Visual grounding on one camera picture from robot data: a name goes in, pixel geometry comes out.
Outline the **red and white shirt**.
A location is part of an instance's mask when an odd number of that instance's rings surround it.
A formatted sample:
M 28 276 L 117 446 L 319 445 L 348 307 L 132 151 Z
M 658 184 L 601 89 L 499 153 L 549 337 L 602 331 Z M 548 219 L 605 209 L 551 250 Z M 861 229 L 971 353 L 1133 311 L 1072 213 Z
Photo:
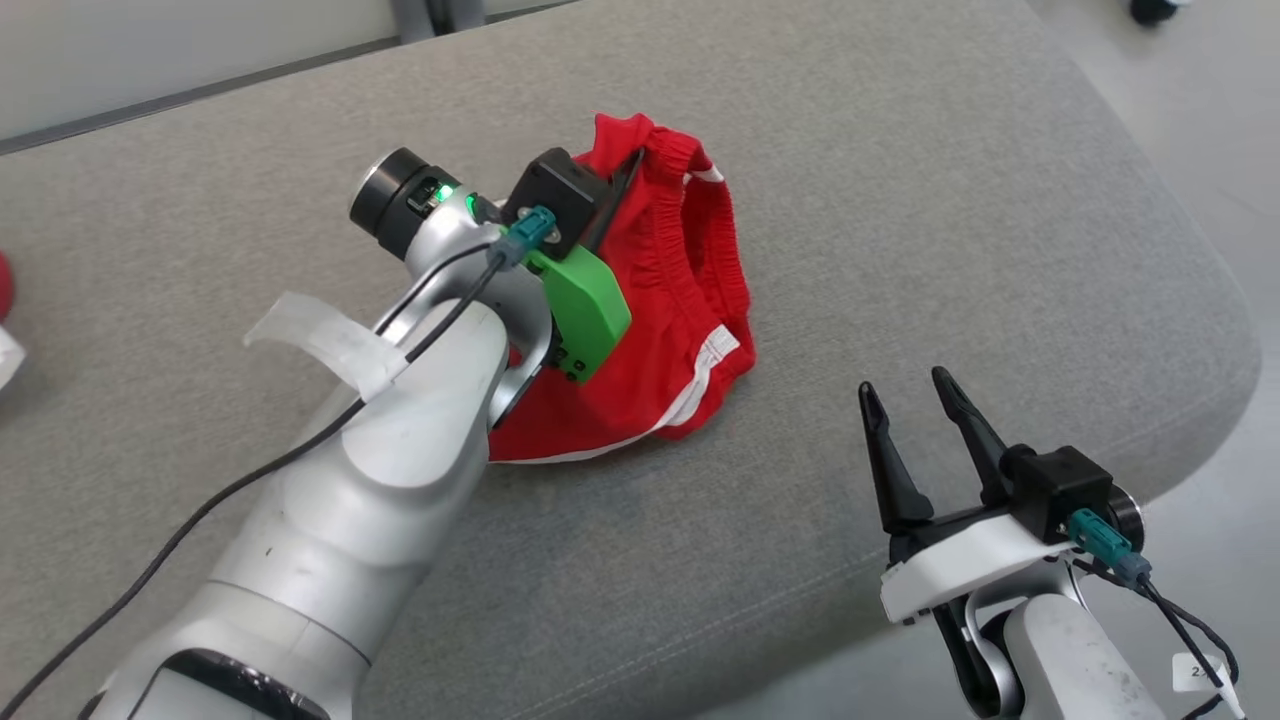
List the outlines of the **red and white shirt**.
M 6 255 L 0 252 L 0 391 L 12 383 L 27 357 L 26 348 L 5 327 L 15 296 L 12 265 Z

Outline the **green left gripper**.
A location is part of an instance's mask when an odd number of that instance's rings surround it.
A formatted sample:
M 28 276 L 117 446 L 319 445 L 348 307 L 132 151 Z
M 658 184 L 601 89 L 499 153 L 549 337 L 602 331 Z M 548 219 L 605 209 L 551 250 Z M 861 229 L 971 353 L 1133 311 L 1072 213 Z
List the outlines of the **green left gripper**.
M 562 259 L 543 251 L 527 256 L 527 268 L 541 281 L 556 327 L 549 364 L 575 384 L 586 384 L 620 345 L 632 314 L 599 252 L 631 184 L 640 172 L 645 150 L 635 150 L 609 179 L 609 193 L 585 234 Z

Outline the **red shorts with white stripe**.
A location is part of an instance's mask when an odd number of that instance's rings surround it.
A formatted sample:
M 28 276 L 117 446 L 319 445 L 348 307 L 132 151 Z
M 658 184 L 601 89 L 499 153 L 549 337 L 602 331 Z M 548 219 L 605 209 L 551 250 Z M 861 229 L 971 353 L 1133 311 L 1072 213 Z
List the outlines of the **red shorts with white stripe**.
M 682 439 L 722 407 L 756 350 L 730 187 L 691 135 L 599 114 L 579 160 L 637 173 L 602 245 L 632 314 L 594 377 L 544 372 L 489 437 L 494 462 L 577 462 L 648 436 Z

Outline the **small white label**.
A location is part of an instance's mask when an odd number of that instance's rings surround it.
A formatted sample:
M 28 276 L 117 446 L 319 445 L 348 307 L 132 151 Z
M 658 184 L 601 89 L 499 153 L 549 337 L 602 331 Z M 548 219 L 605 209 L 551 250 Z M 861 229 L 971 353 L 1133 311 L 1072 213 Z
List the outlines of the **small white label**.
M 1204 660 L 1224 687 L 1233 684 L 1228 665 L 1219 656 L 1208 653 Z M 1175 693 L 1196 693 L 1216 692 L 1219 687 L 1193 653 L 1180 652 L 1171 657 L 1171 688 Z

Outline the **grey partition post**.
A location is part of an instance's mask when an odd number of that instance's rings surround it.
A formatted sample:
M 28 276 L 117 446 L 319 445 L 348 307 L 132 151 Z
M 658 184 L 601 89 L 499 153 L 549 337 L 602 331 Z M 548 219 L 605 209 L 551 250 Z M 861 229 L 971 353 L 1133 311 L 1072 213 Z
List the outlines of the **grey partition post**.
M 486 24 L 484 0 L 388 0 L 401 45 Z

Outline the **translucent tape strip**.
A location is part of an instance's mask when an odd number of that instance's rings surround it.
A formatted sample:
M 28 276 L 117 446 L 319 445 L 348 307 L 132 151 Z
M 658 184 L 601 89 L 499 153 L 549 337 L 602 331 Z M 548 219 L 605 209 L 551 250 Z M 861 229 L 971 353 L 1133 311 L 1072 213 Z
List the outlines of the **translucent tape strip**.
M 303 293 L 283 293 L 243 337 L 246 346 L 262 341 L 302 350 L 364 401 L 389 388 L 410 365 L 398 346 Z

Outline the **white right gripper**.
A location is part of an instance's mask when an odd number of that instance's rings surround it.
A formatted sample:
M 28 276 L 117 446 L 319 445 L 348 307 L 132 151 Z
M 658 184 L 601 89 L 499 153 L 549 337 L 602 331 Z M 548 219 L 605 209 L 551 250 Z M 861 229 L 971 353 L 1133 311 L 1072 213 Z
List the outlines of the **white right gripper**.
M 956 425 L 980 480 L 984 507 L 1010 500 L 1000 469 L 1007 446 L 945 366 L 931 378 L 943 413 Z M 890 416 L 870 382 L 860 383 L 858 402 L 882 529 L 890 534 L 890 565 L 881 577 L 879 601 L 890 623 L 1006 580 L 1043 559 L 1060 559 L 1073 544 L 1047 544 L 1015 518 L 982 519 L 914 553 L 906 532 L 932 521 L 934 507 L 915 487 L 890 436 Z

